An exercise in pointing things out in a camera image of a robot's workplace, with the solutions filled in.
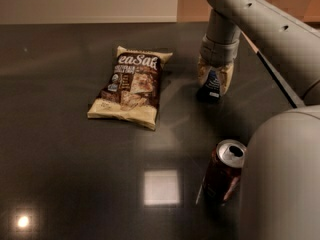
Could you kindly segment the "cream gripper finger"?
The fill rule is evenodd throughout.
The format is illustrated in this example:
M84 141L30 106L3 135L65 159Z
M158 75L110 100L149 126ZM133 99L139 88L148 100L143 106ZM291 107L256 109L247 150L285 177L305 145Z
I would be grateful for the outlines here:
M234 71L234 64L229 63L218 69L218 77L220 81L220 94L225 95L228 91Z
M203 86L208 78L208 74L210 72L211 65L207 63L202 57L198 58L197 64L197 75L198 75L198 83L200 86Z

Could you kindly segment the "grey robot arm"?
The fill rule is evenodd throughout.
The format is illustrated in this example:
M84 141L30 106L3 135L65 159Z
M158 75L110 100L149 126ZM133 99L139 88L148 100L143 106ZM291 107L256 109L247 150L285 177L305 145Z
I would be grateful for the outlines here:
M209 25L202 57L225 63L238 26L304 102L249 141L238 239L320 240L320 34L265 0L207 1L222 23Z

